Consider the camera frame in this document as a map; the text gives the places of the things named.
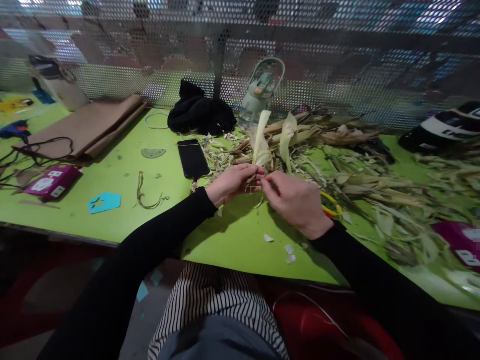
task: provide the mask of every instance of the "metal mesh screen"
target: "metal mesh screen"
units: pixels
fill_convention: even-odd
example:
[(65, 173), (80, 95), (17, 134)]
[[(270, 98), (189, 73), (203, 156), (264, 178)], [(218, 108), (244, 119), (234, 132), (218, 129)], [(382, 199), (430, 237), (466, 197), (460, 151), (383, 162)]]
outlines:
[(180, 80), (237, 109), (277, 57), (272, 108), (325, 107), (392, 128), (480, 90), (478, 0), (0, 0), (0, 89), (32, 87), (28, 54), (55, 57), (92, 98), (172, 107)]

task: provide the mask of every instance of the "black phone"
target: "black phone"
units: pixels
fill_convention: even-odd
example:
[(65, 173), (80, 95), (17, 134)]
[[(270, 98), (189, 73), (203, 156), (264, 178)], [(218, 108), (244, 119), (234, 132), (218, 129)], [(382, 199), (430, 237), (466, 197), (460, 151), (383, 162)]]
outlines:
[(181, 167), (187, 179), (197, 180), (210, 174), (209, 164), (198, 140), (185, 140), (178, 142)]

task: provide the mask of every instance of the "scissors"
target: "scissors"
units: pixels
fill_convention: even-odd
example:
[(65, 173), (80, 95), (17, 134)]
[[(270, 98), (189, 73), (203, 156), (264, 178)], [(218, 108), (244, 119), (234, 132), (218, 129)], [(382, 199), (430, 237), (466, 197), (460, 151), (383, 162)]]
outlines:
[(330, 195), (328, 195), (326, 192), (323, 192), (323, 191), (320, 191), (320, 194), (327, 198), (328, 200), (331, 201), (332, 204), (335, 205), (335, 211), (333, 210), (330, 210), (328, 207), (326, 207), (325, 205), (322, 205), (323, 207), (323, 211), (325, 212), (325, 214), (330, 218), (330, 219), (334, 219), (335, 217), (337, 216), (340, 216), (344, 213), (342, 207), (340, 206), (340, 204), (337, 202), (337, 200), (335, 200), (333, 197), (331, 197)]

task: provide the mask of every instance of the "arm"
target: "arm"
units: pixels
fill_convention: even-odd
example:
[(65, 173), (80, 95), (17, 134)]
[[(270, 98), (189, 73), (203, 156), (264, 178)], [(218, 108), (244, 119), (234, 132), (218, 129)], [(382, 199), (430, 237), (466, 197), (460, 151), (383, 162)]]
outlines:
[(326, 217), (316, 185), (274, 172), (262, 188), (271, 206), (330, 258), (408, 357), (459, 359), (480, 353), (480, 342), (446, 306)]
[(245, 180), (255, 174), (260, 179), (260, 173), (253, 165), (231, 167), (207, 189), (198, 188), (132, 232), (90, 280), (38, 359), (118, 359), (145, 276), (225, 201), (244, 192)]
[(406, 356), (460, 359), (466, 358), (461, 354), (480, 354), (479, 340), (445, 305), (350, 236), (341, 224), (311, 244), (335, 264)]

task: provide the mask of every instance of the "floor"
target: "floor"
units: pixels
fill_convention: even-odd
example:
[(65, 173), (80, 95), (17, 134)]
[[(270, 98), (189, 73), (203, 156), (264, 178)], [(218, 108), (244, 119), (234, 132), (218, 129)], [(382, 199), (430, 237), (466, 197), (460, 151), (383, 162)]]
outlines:
[[(24, 236), (24, 234), (16, 233), (13, 237), (17, 238), (13, 240), (22, 243), (25, 239), (21, 239), (21, 237)], [(45, 240), (39, 236), (36, 235), (35, 244), (42, 243)], [(18, 271), (22, 264), (29, 261), (32, 255), (31, 253), (18, 254), (12, 250), (9, 247), (11, 242), (7, 238), (12, 240), (11, 234), (0, 236), (0, 274), (2, 275), (0, 289), (3, 289), (3, 292), (5, 292), (5, 288), (8, 287), (11, 280), (8, 279), (9, 276), (6, 274), (9, 271)], [(102, 262), (102, 258), (96, 258), (50, 271), (29, 291), (22, 310), (27, 313), (68, 311)], [(158, 285), (151, 279), (153, 272), (144, 280), (148, 295), (140, 302), (137, 300), (135, 303), (120, 354), (121, 360), (147, 358), (149, 342), (157, 329), (172, 288), (185, 264), (180, 260), (168, 259), (157, 268), (163, 275)], [(0, 349), (0, 360), (36, 359), (52, 333), (53, 331), (49, 331)]]

